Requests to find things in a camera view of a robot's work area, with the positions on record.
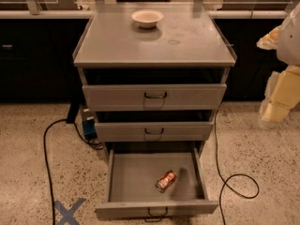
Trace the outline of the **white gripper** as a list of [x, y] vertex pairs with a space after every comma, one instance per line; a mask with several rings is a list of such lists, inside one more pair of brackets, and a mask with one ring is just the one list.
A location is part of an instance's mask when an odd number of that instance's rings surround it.
[[[261, 37], [257, 47], [263, 50], [275, 50], [278, 47], [277, 26], [268, 34]], [[277, 82], [270, 96], [270, 103], [264, 100], [260, 108], [263, 121], [280, 123], [289, 114], [289, 108], [294, 108], [300, 102], [300, 67], [287, 66], [278, 74]]]

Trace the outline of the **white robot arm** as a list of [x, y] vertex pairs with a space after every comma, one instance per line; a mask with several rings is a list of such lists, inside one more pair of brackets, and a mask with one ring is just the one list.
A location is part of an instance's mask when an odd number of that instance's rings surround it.
[[300, 102], [300, 4], [283, 23], [257, 42], [263, 50], [275, 50], [277, 59], [287, 68], [273, 72], [265, 88], [260, 108], [260, 122], [264, 127], [281, 123]]

